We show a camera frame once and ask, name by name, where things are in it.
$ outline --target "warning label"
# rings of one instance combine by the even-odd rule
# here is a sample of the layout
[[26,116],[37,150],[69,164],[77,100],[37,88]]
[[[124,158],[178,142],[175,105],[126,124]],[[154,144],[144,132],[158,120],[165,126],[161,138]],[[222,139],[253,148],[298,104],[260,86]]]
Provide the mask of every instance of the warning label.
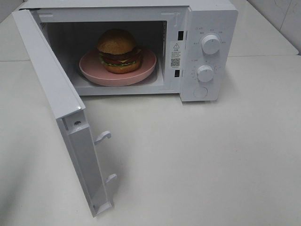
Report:
[[182,66],[184,43],[180,41],[172,41],[170,43],[170,67],[179,69]]

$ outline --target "white microwave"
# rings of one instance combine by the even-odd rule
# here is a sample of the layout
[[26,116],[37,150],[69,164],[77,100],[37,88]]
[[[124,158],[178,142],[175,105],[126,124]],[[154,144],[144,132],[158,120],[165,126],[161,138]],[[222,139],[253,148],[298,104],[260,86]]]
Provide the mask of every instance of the white microwave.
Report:
[[[80,96],[179,93],[182,101],[216,100],[238,12],[228,0],[29,0],[13,12],[56,118],[92,215],[112,206]],[[123,28],[156,57],[154,71],[128,86],[87,80],[79,60],[99,35]]]

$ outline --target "timer knob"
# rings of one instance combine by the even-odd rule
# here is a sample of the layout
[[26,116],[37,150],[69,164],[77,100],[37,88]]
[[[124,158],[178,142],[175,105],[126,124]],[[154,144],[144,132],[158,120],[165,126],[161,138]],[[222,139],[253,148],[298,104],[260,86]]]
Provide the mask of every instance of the timer knob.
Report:
[[206,35],[202,39],[202,49],[207,54],[214,54],[220,49],[221,38],[217,34]]
[[208,82],[213,79],[214,70],[209,65],[203,65],[197,69],[198,80],[201,82]]

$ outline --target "open microwave door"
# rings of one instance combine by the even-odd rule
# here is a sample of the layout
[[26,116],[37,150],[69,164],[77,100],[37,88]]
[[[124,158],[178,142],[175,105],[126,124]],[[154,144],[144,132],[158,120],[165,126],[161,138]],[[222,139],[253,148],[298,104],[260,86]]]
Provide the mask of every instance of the open microwave door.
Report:
[[95,144],[110,137],[110,133],[104,132],[93,141],[84,113],[85,105],[54,55],[40,24],[29,10],[13,12],[12,15],[50,103],[92,215],[96,216],[111,207],[105,187],[108,180],[102,177],[95,152]]

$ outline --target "plate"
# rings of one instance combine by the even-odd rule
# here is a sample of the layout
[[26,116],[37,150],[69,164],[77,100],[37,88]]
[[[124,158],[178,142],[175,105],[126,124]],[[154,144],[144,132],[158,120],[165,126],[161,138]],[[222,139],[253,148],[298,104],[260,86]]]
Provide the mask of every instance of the plate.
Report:
[[86,53],[79,61],[84,76],[102,86],[127,86],[146,79],[155,69],[157,58],[149,49],[143,49],[140,67],[132,72],[115,74],[107,71],[99,60],[98,50]]

